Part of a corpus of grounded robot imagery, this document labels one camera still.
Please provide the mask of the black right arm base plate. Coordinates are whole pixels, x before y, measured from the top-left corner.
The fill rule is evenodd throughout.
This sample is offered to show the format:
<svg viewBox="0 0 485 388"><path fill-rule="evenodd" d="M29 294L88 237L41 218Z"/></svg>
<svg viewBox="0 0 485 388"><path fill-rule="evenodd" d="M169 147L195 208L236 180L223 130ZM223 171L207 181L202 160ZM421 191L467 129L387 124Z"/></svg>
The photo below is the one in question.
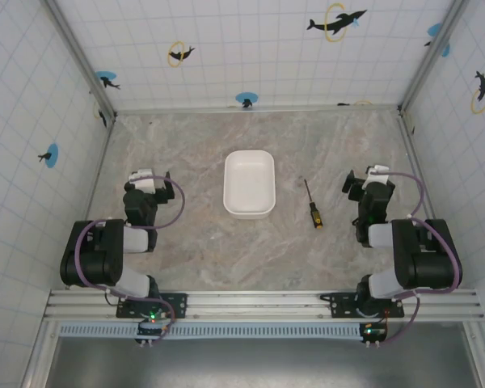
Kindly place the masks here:
<svg viewBox="0 0 485 388"><path fill-rule="evenodd" d="M354 293L323 293L319 299L328 304L333 318L403 318L402 302L375 299Z"/></svg>

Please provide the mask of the aluminium frame side bar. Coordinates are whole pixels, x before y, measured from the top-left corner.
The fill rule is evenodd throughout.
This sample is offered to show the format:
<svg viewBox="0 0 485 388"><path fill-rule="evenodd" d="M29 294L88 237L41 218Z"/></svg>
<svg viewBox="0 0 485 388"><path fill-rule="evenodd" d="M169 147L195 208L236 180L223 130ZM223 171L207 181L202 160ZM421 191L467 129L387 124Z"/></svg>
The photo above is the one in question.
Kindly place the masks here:
<svg viewBox="0 0 485 388"><path fill-rule="evenodd" d="M399 112L398 122L400 127L400 133L402 135L403 142L406 148L407 158L411 166L411 171L424 185L424 203L422 205L422 208L424 209L424 214L427 218L433 218L435 217L435 211L432 206L432 201L429 195L428 185L424 177L424 172L420 164L418 155L416 153L415 143L412 139L411 130L409 127L409 124L411 122L409 120L406 120L406 118L407 116L404 113Z"/></svg>

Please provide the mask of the aluminium mounting rail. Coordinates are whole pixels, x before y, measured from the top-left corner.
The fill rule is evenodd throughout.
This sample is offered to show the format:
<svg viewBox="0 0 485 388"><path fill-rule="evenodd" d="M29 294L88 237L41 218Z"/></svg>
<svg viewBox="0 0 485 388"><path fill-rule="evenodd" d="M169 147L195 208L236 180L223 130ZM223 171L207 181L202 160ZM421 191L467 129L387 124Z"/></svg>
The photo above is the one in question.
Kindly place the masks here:
<svg viewBox="0 0 485 388"><path fill-rule="evenodd" d="M336 308L320 299L319 291L187 291L185 307L175 310L180 322L317 322L364 323L376 318L353 318L346 314L335 318ZM110 302L104 293L92 289L52 291L44 312L48 321L113 321L116 317L115 297ZM391 323L406 323L415 316L416 323L482 322L483 308L474 290L459 289L447 294L422 294L403 301L404 316Z"/></svg>

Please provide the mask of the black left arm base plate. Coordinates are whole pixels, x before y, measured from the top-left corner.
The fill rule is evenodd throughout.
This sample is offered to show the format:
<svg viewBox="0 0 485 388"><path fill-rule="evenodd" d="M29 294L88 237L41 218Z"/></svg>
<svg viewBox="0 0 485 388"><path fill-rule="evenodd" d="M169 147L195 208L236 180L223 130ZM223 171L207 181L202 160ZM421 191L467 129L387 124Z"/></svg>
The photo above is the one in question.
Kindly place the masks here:
<svg viewBox="0 0 485 388"><path fill-rule="evenodd" d="M171 310L176 318L185 318L188 295L186 293L162 293L162 302L120 300L116 306L117 318L164 319L170 318Z"/></svg>

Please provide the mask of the blue disc dolphin sticker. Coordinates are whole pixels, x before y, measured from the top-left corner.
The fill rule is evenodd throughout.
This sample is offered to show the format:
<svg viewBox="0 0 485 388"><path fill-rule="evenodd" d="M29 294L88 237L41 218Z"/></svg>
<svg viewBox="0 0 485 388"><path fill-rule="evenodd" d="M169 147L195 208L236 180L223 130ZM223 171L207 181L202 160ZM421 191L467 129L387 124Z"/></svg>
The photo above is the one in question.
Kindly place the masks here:
<svg viewBox="0 0 485 388"><path fill-rule="evenodd" d="M248 109L258 102L259 96L253 92L241 92L235 96L235 100L242 105L243 109Z"/></svg>

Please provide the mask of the aluminium frame post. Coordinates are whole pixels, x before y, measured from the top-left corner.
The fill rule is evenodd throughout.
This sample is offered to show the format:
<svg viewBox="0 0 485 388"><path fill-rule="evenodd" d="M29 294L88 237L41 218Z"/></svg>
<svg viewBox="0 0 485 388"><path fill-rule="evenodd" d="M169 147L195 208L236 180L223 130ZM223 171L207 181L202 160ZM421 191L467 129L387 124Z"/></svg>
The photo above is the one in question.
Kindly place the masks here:
<svg viewBox="0 0 485 388"><path fill-rule="evenodd" d="M40 0L40 3L47 11L59 36L67 47L70 56L73 58L75 65L84 77L91 94L95 97L95 100L99 105L100 111L105 115L107 120L113 123L116 118L116 112L112 103L104 91L103 84L99 81L90 62L86 58L86 54L73 33L71 26L63 15L61 8L58 6L57 0Z"/></svg>
<svg viewBox="0 0 485 388"><path fill-rule="evenodd" d="M469 3L470 0L452 1L449 11L441 23L439 32L432 39L432 43L430 44L419 68L415 72L415 77L412 79L412 82L403 97L403 101L398 105L400 116L404 116L415 102L421 88L430 75L433 66L436 64L438 58L441 57L445 46L450 42L453 31Z"/></svg>

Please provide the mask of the aluminium frame bar long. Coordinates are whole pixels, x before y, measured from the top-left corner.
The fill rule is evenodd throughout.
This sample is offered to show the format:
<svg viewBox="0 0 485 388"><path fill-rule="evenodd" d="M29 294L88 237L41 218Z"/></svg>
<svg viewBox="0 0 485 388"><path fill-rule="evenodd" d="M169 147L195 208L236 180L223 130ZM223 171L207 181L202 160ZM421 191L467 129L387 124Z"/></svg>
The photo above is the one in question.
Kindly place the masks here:
<svg viewBox="0 0 485 388"><path fill-rule="evenodd" d="M387 111L399 112L395 104L351 104L351 105L297 105L297 106L273 106L250 108L225 107L225 108L168 108L168 109L145 109L145 110L119 110L119 116L147 116L157 114L222 114L222 113L257 113L257 112L351 112L351 111Z"/></svg>

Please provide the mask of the black yellow handled screwdriver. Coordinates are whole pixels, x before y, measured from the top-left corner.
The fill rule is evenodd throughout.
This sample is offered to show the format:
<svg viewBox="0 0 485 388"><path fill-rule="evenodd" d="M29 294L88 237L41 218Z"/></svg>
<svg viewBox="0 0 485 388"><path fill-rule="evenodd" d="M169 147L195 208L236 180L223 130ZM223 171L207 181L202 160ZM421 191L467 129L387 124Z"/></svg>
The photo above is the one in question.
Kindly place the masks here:
<svg viewBox="0 0 485 388"><path fill-rule="evenodd" d="M315 229L322 229L323 228L323 221L322 221L322 218L321 218L321 214L320 214L315 202L312 199L310 189L309 189L309 186L308 186L308 183L307 183L306 180L304 180L304 184L306 186L307 194L308 194L308 197L309 197L310 215L311 215L312 222L314 224L314 228Z"/></svg>

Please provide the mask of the white plastic bin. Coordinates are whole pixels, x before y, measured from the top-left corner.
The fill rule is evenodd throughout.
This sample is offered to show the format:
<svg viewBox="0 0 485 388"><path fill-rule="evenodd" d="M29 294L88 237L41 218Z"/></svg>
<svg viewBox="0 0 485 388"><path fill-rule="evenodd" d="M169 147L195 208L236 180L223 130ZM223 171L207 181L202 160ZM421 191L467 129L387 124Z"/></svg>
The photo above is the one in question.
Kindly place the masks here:
<svg viewBox="0 0 485 388"><path fill-rule="evenodd" d="M234 218L259 220L276 205L275 163L264 150L237 150L226 157L223 205Z"/></svg>

